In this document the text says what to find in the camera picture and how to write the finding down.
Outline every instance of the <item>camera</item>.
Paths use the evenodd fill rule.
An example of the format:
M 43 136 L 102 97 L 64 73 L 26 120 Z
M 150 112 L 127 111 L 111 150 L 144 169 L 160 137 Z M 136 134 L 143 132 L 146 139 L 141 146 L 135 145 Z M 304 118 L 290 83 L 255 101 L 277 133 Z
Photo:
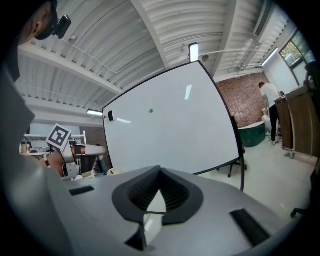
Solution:
M 58 19 L 57 26 L 52 33 L 53 36 L 57 36 L 59 39 L 63 38 L 71 25 L 71 19 L 68 15 L 64 15 L 61 19 Z

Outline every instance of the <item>whiteboard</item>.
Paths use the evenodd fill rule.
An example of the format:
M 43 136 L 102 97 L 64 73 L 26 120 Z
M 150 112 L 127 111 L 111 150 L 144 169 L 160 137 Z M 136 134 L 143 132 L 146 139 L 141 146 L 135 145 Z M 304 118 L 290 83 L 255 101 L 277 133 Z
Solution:
M 103 117 L 112 165 L 123 172 L 161 166 L 196 174 L 239 158 L 227 108 L 199 62 L 134 87 Z

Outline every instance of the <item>corrugated metal ceiling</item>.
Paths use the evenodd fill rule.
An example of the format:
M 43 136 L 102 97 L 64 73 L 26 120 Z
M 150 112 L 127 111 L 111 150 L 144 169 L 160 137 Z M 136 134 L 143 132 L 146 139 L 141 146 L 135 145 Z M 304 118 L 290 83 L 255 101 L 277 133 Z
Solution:
M 236 26 L 227 49 L 247 49 L 263 6 L 263 0 L 238 0 Z M 50 52 L 90 71 L 95 76 L 126 90 L 150 76 L 188 62 L 188 45 L 199 44 L 199 53 L 221 49 L 226 33 L 229 0 L 141 0 L 154 26 L 169 66 L 164 62 L 141 18 L 130 0 L 60 0 L 58 16 L 69 15 L 72 24 L 64 40 L 77 36 L 73 45 L 49 37 L 30 42 L 37 49 Z M 256 65 L 284 29 L 288 17 L 279 17 L 269 39 L 252 59 Z M 217 74 L 236 68 L 245 52 L 226 52 Z M 203 62 L 209 72 L 216 54 Z M 19 56 L 21 78 L 17 88 L 25 97 L 85 109 L 101 109 L 116 94 L 97 84 L 39 60 Z

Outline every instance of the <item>window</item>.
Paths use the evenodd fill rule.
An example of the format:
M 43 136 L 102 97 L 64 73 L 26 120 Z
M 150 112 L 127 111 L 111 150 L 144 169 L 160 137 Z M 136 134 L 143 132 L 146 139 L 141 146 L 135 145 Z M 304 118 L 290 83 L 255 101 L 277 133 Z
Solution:
M 307 71 L 305 66 L 316 61 L 313 52 L 300 31 L 297 31 L 280 55 L 291 69 L 297 83 L 303 85 Z

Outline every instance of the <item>wooden cabinet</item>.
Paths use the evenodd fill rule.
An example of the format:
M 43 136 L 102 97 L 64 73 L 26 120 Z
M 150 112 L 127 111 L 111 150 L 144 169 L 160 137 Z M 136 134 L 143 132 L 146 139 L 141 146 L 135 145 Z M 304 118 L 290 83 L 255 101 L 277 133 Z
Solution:
M 320 155 L 320 121 L 304 86 L 275 101 L 282 128 L 283 147 L 314 157 Z
M 275 105 L 279 113 L 279 120 L 282 131 L 282 146 L 291 150 L 294 147 L 294 142 L 287 99 L 285 97 L 279 98 L 275 101 Z

